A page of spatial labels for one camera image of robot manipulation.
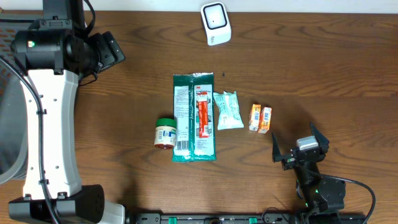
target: jar lid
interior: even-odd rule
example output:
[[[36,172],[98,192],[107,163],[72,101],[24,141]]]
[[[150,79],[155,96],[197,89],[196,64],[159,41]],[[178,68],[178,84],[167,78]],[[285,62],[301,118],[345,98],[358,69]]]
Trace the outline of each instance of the jar lid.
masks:
[[[160,118],[156,121],[156,126],[171,126],[177,128],[177,122],[174,119]]]

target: small jar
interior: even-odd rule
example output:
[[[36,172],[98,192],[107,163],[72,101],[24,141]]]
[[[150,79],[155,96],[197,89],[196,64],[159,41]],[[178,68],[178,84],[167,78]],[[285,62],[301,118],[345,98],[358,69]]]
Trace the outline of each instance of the small jar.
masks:
[[[155,147],[173,149],[177,141],[177,122],[174,119],[161,118],[156,122]]]

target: wooden table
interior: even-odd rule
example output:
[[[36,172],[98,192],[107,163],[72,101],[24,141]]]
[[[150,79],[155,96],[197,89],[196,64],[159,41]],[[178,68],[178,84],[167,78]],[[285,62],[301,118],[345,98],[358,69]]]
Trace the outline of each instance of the wooden table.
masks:
[[[83,184],[136,212],[262,213],[304,207],[295,174],[272,163],[271,134],[248,131],[254,102],[273,109],[284,150],[310,135],[330,140],[321,172],[372,187],[370,223],[397,223],[398,16],[230,13],[231,41],[209,47],[200,14],[97,12],[127,60],[78,90],[76,158]],[[244,129],[216,131],[217,161],[178,164],[154,149],[155,122],[173,113],[173,74],[214,72],[237,91]],[[0,186],[0,222],[23,181]],[[370,194],[347,184],[344,212],[367,213]]]

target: snack package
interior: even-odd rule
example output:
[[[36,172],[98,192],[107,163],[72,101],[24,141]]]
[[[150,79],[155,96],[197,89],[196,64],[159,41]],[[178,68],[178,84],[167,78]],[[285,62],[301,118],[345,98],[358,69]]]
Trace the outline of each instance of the snack package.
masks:
[[[243,128],[236,91],[234,93],[224,91],[223,94],[213,93],[213,96],[220,111],[217,129]]]
[[[259,133],[265,134],[271,125],[272,108],[264,107],[260,115]]]
[[[199,138],[208,138],[209,122],[208,122],[208,107],[207,107],[207,92],[199,92],[196,94],[199,112]]]
[[[216,160],[212,73],[174,75],[177,145],[173,162]]]
[[[249,130],[257,131],[260,124],[261,105],[252,105],[249,115]]]

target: green snack wrapper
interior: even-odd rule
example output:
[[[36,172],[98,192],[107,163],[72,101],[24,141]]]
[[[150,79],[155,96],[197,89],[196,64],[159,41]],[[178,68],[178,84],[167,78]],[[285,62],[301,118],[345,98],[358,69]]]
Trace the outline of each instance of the green snack wrapper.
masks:
[[[214,75],[195,73],[174,75],[174,116],[177,119],[177,145],[173,149],[173,162],[216,160],[214,104]],[[207,95],[207,138],[200,138],[198,96]]]

